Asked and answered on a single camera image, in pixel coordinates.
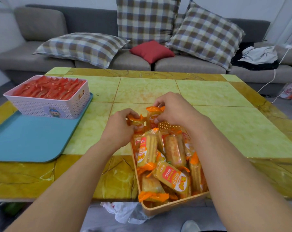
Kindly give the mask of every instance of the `blue tray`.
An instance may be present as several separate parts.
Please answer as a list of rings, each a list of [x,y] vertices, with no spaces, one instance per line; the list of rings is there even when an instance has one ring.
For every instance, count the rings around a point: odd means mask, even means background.
[[[47,162],[66,147],[87,110],[77,119],[26,116],[19,111],[0,125],[0,161]]]

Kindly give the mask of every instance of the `small red cushion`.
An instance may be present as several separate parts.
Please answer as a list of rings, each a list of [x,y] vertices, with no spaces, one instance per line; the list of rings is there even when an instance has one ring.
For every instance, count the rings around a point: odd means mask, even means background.
[[[175,57],[173,51],[160,45],[155,40],[133,47],[130,52],[145,59],[149,64],[161,58]]]

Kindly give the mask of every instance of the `gray sofa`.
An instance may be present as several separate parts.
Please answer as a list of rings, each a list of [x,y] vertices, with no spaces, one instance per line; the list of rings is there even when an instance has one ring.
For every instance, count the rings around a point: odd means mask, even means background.
[[[14,11],[21,34],[27,42],[21,46],[0,54],[0,69],[16,84],[33,75],[44,74],[53,67],[97,68],[78,60],[58,59],[32,53],[44,41],[73,32],[94,32],[118,35],[117,12],[89,8],[28,5]],[[230,19],[240,26],[246,36],[243,42],[256,42],[257,47],[267,45],[263,41],[270,25],[268,21]],[[279,58],[286,49],[279,46]],[[277,69],[276,79],[260,93],[275,96],[286,83],[292,81],[292,50],[289,51],[282,65]],[[206,74],[235,74],[255,90],[271,81],[274,71],[249,71],[233,66],[230,72],[213,63],[184,55],[164,58],[149,65],[143,58],[133,55],[128,50],[120,50],[113,58],[109,69],[168,71]]]

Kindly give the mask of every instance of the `coffee table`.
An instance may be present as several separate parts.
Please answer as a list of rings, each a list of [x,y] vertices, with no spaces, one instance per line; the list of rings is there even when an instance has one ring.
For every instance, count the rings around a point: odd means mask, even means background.
[[[234,75],[169,73],[55,67],[46,75],[84,78],[94,98],[63,154],[48,163],[0,162],[0,199],[31,201],[74,164],[101,136],[108,117],[132,108],[146,115],[155,98],[179,92],[209,116],[224,135],[292,199],[292,120]],[[0,106],[0,124],[16,109]],[[93,200],[136,200],[129,145],[106,165]]]

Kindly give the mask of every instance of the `shoe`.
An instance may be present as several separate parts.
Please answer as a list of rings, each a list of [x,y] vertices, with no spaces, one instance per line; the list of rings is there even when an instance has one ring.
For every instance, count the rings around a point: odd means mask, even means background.
[[[195,221],[186,221],[180,230],[180,232],[200,232],[201,229]]]

